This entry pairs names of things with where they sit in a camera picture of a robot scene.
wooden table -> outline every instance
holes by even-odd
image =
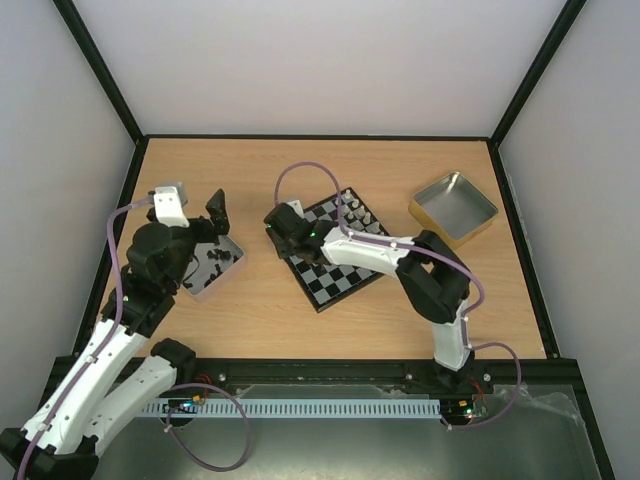
[[[417,359],[433,356],[429,322],[411,307],[400,283],[384,277],[317,314],[264,232],[279,173],[313,160],[327,166],[341,187],[351,186],[392,235],[417,235],[408,213],[413,193],[457,170],[498,206],[493,225],[457,250],[484,283],[487,300],[473,312],[474,344],[502,341],[521,358],[544,358],[504,207],[483,142],[347,140],[152,139],[134,200],[163,182],[184,182],[187,216],[224,188],[231,237],[247,252],[248,266],[205,303],[182,289],[176,306],[140,352],[171,337],[199,357]],[[333,193],[323,172],[300,168],[283,182],[281,198],[310,205]],[[146,211],[129,214],[119,249],[121,262]],[[109,283],[106,292],[111,291]],[[472,287],[471,300],[477,292]],[[508,358],[491,349],[481,358]]]

robotic arm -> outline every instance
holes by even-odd
[[[210,218],[187,219],[182,211],[186,195],[182,185],[158,187],[150,223],[134,234],[122,269],[123,315],[112,333],[116,293],[111,292],[87,347],[46,404],[22,429],[0,434],[0,453],[16,470],[29,444],[42,432],[31,455],[27,474],[36,479],[89,479],[110,442],[148,403],[176,382],[191,380],[195,353],[175,340],[154,346],[151,356],[125,382],[108,393],[119,372],[153,335],[173,307],[187,267],[198,243],[217,242],[226,235],[229,221],[224,192],[207,203]],[[96,346],[113,335],[94,358]],[[45,423],[50,409],[78,371],[84,370],[55,417]]]
[[[437,234],[424,230],[411,238],[357,232],[354,238],[336,222],[309,222],[299,202],[277,205],[264,222],[280,258],[296,255],[307,263],[353,265],[400,280],[413,308],[432,323],[435,361],[452,371],[465,365],[470,353],[463,315],[469,297],[469,278],[427,255],[394,248],[398,244],[415,245],[464,266]]]

open tin box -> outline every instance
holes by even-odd
[[[460,172],[453,172],[416,193],[409,213],[455,249],[491,225],[498,208]]]

wire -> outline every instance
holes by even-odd
[[[199,382],[202,381],[204,383],[208,383],[209,385],[213,385],[213,382],[211,381],[211,378],[206,373],[199,373],[198,375],[196,375],[194,377],[194,380],[197,380]],[[204,393],[202,394],[202,396],[204,397],[205,400],[207,398],[209,398],[209,390],[205,388],[204,389]]]
[[[480,388],[480,385],[478,384],[478,382],[476,382],[476,379],[473,377],[469,377],[469,383],[476,389],[476,391],[478,392],[478,396],[480,397],[480,399],[482,400],[482,404],[484,405],[484,408],[487,409],[487,412],[489,411],[489,405],[487,404],[487,399],[484,396],[484,392],[482,391],[482,388]]]
[[[484,343],[482,345],[475,347],[473,350],[476,350],[476,351],[484,350],[485,348],[491,348],[491,347],[504,348],[513,357],[513,361],[516,364],[516,386],[513,390],[513,396],[511,397],[509,402],[505,405],[505,407],[502,410],[496,413],[493,417],[488,418],[487,420],[484,420],[479,423],[474,423],[472,425],[451,425],[449,424],[449,422],[447,422],[447,420],[444,417],[441,417],[440,420],[442,421],[442,423],[445,424],[448,430],[469,430],[471,428],[477,428],[477,427],[489,425],[490,423],[493,423],[496,420],[498,420],[500,417],[504,416],[509,410],[511,410],[511,407],[513,407],[513,405],[516,403],[516,400],[520,395],[520,386],[522,385],[522,368],[520,367],[520,359],[518,358],[518,356],[516,355],[516,352],[511,347],[501,342]]]
[[[406,250],[411,250],[417,253],[421,253],[423,255],[427,255],[428,257],[431,257],[435,260],[439,260],[440,262],[450,266],[451,268],[459,271],[460,273],[464,274],[465,276],[467,276],[469,278],[469,280],[471,282],[473,282],[473,284],[476,286],[476,288],[478,289],[478,300],[473,304],[470,305],[469,307],[467,307],[463,312],[462,315],[466,316],[468,315],[471,311],[475,310],[476,308],[478,308],[480,305],[482,305],[482,303],[485,300],[485,291],[484,291],[484,287],[482,286],[482,283],[480,282],[480,280],[473,274],[471,273],[467,268],[465,268],[464,266],[460,265],[457,262],[454,262],[453,260],[444,257],[436,252],[433,252],[431,250],[428,250],[426,248],[422,248],[422,247],[418,247],[416,245],[410,245],[410,244],[406,244],[406,243],[396,243],[395,245],[392,246],[393,241],[392,240],[383,240],[383,239],[373,239],[373,238],[368,238],[368,237],[362,237],[360,235],[357,235],[357,232],[355,232],[354,230],[349,230],[346,226],[346,223],[344,221],[343,215],[342,215],[342,209],[340,208],[342,206],[342,190],[340,190],[340,186],[338,184],[338,179],[335,177],[335,175],[333,175],[333,173],[331,173],[331,171],[325,167],[324,165],[317,163],[317,162],[299,162],[299,163],[294,163],[293,165],[288,166],[287,168],[285,168],[282,173],[280,174],[280,176],[278,177],[278,180],[276,181],[276,188],[275,188],[275,192],[273,194],[273,199],[274,199],[274,203],[276,204],[276,206],[279,203],[279,199],[278,199],[278,194],[280,191],[280,184],[282,183],[282,179],[284,178],[284,176],[289,173],[291,170],[294,170],[298,167],[316,167],[319,168],[320,170],[322,170],[323,172],[325,172],[329,178],[331,178],[331,181],[333,182],[333,185],[336,188],[336,207],[338,209],[338,226],[340,227],[340,230],[342,231],[342,233],[344,233],[345,235],[349,236],[351,239],[353,240],[358,240],[361,242],[365,242],[365,243],[370,243],[373,245],[381,245],[381,246],[385,246],[385,247],[391,247],[391,248],[403,248]],[[466,326],[465,326],[465,322],[462,322],[463,325],[463,341],[466,338]],[[509,401],[509,403],[505,406],[504,409],[502,409],[499,413],[497,413],[496,415],[494,415],[493,417],[489,418],[488,420],[485,420],[483,422],[480,423],[475,423],[475,424],[471,424],[471,425],[463,425],[463,426],[453,426],[453,425],[449,425],[449,423],[446,421],[446,419],[443,417],[442,418],[442,422],[447,426],[447,428],[449,429],[456,429],[456,430],[465,430],[465,429],[470,429],[470,428],[476,428],[476,427],[480,427],[489,423],[492,423],[494,421],[496,421],[498,418],[502,417],[505,413],[507,413],[511,407],[513,406],[513,404],[515,403],[516,399],[518,398],[518,395],[520,394],[520,385],[522,383],[522,371],[520,368],[520,360],[518,359],[518,356],[516,355],[516,352],[513,351],[513,349],[511,347],[509,347],[508,345],[504,344],[504,343],[500,343],[500,342],[489,342],[489,343],[485,343],[483,345],[480,345],[478,347],[473,348],[473,350],[477,351],[477,350],[483,350],[485,348],[490,348],[490,347],[502,347],[505,350],[507,350],[511,356],[513,357],[515,363],[516,363],[516,371],[517,371],[517,381],[516,381],[516,387],[514,390],[514,394],[513,397],[511,398],[511,400]]]
[[[116,246],[115,234],[113,232],[113,223],[116,217],[118,217],[119,215],[122,215],[123,213],[126,213],[134,208],[149,205],[150,203],[151,197],[146,197],[137,202],[130,203],[129,205],[125,205],[124,207],[118,208],[113,211],[111,215],[109,215],[109,219],[107,220],[107,244],[109,245],[109,254],[111,256],[111,271],[113,272],[116,283],[116,318],[114,319],[111,329],[104,337],[102,342],[100,342],[96,349],[91,352],[90,355],[95,359],[94,362],[98,360],[98,356],[100,355],[100,353],[102,353],[102,351],[109,344],[116,331],[118,330],[120,322],[122,321],[124,293],[122,288],[122,277],[120,276],[120,264],[118,262],[118,250]],[[56,413],[58,413],[64,401],[67,399],[73,388],[78,384],[78,382],[90,366],[91,363],[89,362],[83,363],[76,374],[71,378],[71,380],[69,380],[69,383],[67,383],[67,385],[64,387],[64,389],[58,396],[58,399],[51,406],[49,413],[42,421],[44,425],[49,425],[51,423],[51,420],[53,420],[53,418],[56,416]],[[20,467],[18,468],[17,480],[25,480],[25,474],[27,471],[27,465],[29,464],[29,459],[33,455],[33,452],[35,451],[36,446],[38,445],[38,442],[40,441],[44,433],[45,430],[39,430],[38,432],[36,432],[33,440],[31,440],[31,442],[27,446],[27,449],[25,450],[25,453],[22,457],[22,461],[20,462]]]
[[[282,183],[282,180],[284,178],[284,176],[289,173],[291,170],[294,170],[296,168],[299,167],[316,167],[319,168],[320,170],[322,170],[323,172],[325,172],[329,178],[331,179],[331,181],[333,182],[334,187],[336,188],[336,207],[337,207],[337,211],[338,211],[338,226],[340,227],[340,230],[342,231],[342,233],[344,233],[345,235],[347,235],[349,238],[353,239],[353,240],[358,240],[360,242],[364,242],[364,243],[369,243],[372,245],[379,245],[379,246],[383,246],[383,247],[391,247],[391,248],[403,248],[406,250],[411,250],[417,253],[421,253],[423,255],[426,255],[428,257],[433,258],[434,260],[438,260],[446,265],[448,265],[449,267],[453,268],[454,270],[459,271],[460,273],[462,273],[463,275],[465,275],[466,277],[469,278],[469,280],[471,282],[473,282],[473,284],[476,286],[476,288],[478,289],[478,300],[473,304],[470,305],[469,307],[467,307],[463,312],[462,315],[466,316],[468,315],[470,312],[472,312],[473,310],[475,310],[476,308],[478,308],[480,305],[482,305],[482,303],[484,302],[485,299],[485,291],[484,291],[484,287],[482,286],[482,283],[480,282],[480,280],[473,274],[471,273],[467,268],[463,267],[462,265],[460,265],[459,263],[443,256],[440,255],[439,253],[433,252],[431,250],[428,250],[426,248],[423,247],[418,247],[417,245],[411,245],[408,243],[397,243],[395,245],[392,246],[392,243],[394,243],[392,240],[383,240],[383,239],[377,239],[377,238],[369,238],[369,237],[362,237],[360,235],[357,234],[357,232],[355,230],[350,230],[347,228],[346,222],[344,220],[343,217],[343,212],[342,209],[340,208],[342,206],[342,190],[340,190],[340,186],[338,184],[338,179],[335,177],[335,175],[333,173],[331,173],[331,171],[325,167],[324,165],[317,163],[317,162],[298,162],[298,163],[294,163],[293,165],[289,165],[287,168],[285,168],[282,173],[280,173],[280,176],[278,177],[278,180],[276,181],[276,188],[275,191],[273,193],[273,200],[275,205],[277,206],[279,202],[279,193],[280,193],[280,184]]]
[[[214,385],[207,385],[206,383],[185,383],[183,385],[176,385],[174,387],[171,387],[167,391],[168,392],[173,392],[174,390],[182,390],[182,389],[185,389],[185,388],[206,388],[206,389],[211,390],[213,392],[219,393],[223,397],[231,400],[231,402],[236,406],[236,409],[238,410],[238,413],[240,413],[240,415],[242,416],[242,419],[244,420],[244,427],[245,427],[245,432],[246,432],[246,443],[245,443],[245,446],[244,446],[244,451],[242,452],[242,455],[240,456],[238,461],[236,463],[234,463],[233,465],[230,465],[228,467],[216,467],[215,465],[210,465],[210,464],[200,460],[193,453],[191,453],[191,450],[189,450],[186,447],[186,445],[182,442],[182,440],[180,440],[180,437],[178,437],[176,432],[173,431],[173,428],[172,428],[172,425],[171,425],[171,416],[175,413],[176,410],[178,410],[179,407],[172,408],[171,410],[169,410],[169,413],[167,414],[167,417],[165,419],[165,426],[166,426],[165,432],[167,432],[171,436],[171,438],[173,438],[173,440],[176,442],[176,444],[187,455],[187,457],[189,457],[189,459],[191,461],[193,461],[196,465],[198,465],[198,466],[200,466],[200,467],[202,467],[202,468],[204,468],[206,470],[210,470],[212,472],[230,472],[230,471],[235,470],[236,468],[241,467],[242,465],[244,465],[244,463],[249,458],[249,453],[251,452],[251,444],[253,443],[253,433],[251,431],[251,425],[249,424],[249,418],[247,418],[247,414],[244,411],[244,408],[242,408],[242,405],[240,405],[240,402],[238,402],[238,400],[236,400],[233,397],[233,395],[231,395],[230,393],[227,393],[223,389],[218,388],[218,387],[216,387]]]
[[[182,283],[184,283],[184,282],[188,282],[188,281],[189,281],[189,279],[190,279],[191,277],[193,277],[193,276],[196,274],[196,272],[198,271],[198,269],[200,268],[200,259],[199,259],[198,257],[196,257],[195,255],[193,256],[193,259],[194,259],[194,260],[196,261],[196,263],[197,263],[196,268],[195,268],[195,270],[194,270],[193,272],[191,272],[189,275],[187,275],[187,278],[185,278],[185,279],[183,279],[183,280],[182,280]]]

black and white checkered board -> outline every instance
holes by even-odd
[[[343,209],[345,205],[349,207],[348,213],[345,213],[344,210],[341,212],[349,228],[388,235],[388,232],[380,225],[373,212],[369,210],[352,188],[342,190],[342,205],[341,208]],[[364,223],[366,213],[370,214],[370,221],[367,224]],[[337,215],[335,195],[325,198],[304,210],[304,216],[310,222],[318,219],[337,220]],[[295,256],[287,258],[285,261],[318,313],[382,276],[381,273],[372,272],[366,268],[352,267],[351,265],[309,265]]]

